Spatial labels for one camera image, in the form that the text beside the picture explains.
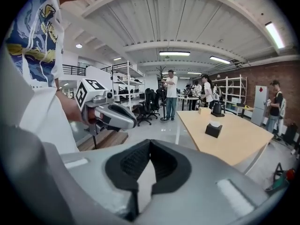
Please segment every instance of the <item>refrigerator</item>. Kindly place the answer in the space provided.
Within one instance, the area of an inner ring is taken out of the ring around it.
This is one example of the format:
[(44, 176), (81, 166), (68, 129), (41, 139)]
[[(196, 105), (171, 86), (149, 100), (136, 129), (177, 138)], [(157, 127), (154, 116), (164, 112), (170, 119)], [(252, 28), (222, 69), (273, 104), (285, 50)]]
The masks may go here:
[(252, 112), (251, 122), (261, 126), (267, 110), (267, 100), (269, 99), (269, 90), (265, 86), (255, 87), (254, 110)]

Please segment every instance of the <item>cap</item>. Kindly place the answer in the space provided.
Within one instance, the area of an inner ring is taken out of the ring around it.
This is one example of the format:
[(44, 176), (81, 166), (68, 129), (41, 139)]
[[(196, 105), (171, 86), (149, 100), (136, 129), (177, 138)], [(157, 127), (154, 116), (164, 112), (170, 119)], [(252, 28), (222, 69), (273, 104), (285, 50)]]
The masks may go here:
[(280, 85), (280, 82), (278, 80), (273, 80), (273, 82), (271, 82), (270, 85)]

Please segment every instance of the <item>red brick wall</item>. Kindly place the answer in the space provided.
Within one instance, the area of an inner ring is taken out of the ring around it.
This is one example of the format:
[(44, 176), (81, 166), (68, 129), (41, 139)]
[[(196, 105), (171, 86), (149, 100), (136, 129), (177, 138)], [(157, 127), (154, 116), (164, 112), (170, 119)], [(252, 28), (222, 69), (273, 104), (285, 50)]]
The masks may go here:
[[(246, 104), (254, 105), (255, 86), (268, 86), (270, 98), (274, 97), (271, 81), (280, 81), (281, 91), (286, 99), (285, 125), (295, 122), (300, 131), (300, 61), (276, 62), (267, 65), (240, 68), (238, 70), (219, 73), (221, 79), (247, 77)], [(210, 76), (211, 80), (217, 79), (217, 74)]]

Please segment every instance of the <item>fluorescent light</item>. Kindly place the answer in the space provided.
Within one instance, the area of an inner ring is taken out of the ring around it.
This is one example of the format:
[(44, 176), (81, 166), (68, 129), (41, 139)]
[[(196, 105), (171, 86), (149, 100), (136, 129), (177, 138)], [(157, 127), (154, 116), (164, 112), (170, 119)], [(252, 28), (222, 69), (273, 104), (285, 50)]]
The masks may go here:
[(285, 45), (283, 44), (282, 39), (281, 39), (277, 29), (275, 28), (274, 24), (269, 22), (265, 26), (266, 26), (266, 29), (268, 30), (268, 32), (270, 33), (270, 35), (272, 36), (272, 38), (274, 39), (277, 47), (278, 48), (285, 47)]
[(216, 57), (214, 57), (214, 56), (211, 56), (210, 59), (211, 59), (211, 60), (214, 60), (214, 61), (218, 61), (218, 62), (223, 62), (223, 63), (226, 63), (226, 64), (230, 64), (229, 61), (226, 61), (226, 60), (221, 59), (221, 58), (216, 58)]
[(202, 74), (202, 73), (194, 73), (194, 72), (188, 72), (188, 74)]
[(160, 56), (189, 56), (190, 52), (159, 52)]

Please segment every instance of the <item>black tissue box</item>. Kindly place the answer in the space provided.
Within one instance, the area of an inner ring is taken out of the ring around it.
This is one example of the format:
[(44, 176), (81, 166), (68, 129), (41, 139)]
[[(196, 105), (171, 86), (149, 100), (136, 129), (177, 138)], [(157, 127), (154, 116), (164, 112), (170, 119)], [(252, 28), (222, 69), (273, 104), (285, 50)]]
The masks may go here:
[(214, 127), (211, 124), (209, 124), (206, 127), (205, 133), (208, 134), (208, 135), (211, 135), (215, 138), (218, 138), (219, 134), (221, 132), (221, 129), (222, 129), (222, 125), (220, 125), (219, 127)]

